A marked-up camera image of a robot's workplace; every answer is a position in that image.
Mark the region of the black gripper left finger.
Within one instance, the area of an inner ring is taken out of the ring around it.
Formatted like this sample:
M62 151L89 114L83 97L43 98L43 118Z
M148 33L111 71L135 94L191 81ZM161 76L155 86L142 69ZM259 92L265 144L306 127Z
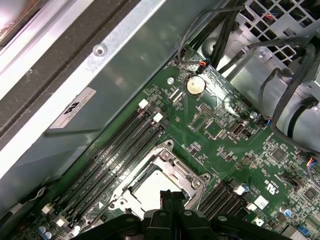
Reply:
M123 214L74 237L75 240L171 240L173 238L173 195L160 192L160 209L145 212L140 219Z

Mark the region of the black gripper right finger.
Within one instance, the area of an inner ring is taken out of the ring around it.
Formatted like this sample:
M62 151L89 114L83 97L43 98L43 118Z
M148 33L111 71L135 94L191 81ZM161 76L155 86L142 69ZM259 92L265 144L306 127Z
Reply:
M240 218L218 214L211 220L194 210L187 210L181 191L172 193L173 229L179 240L284 240L279 233L249 223Z

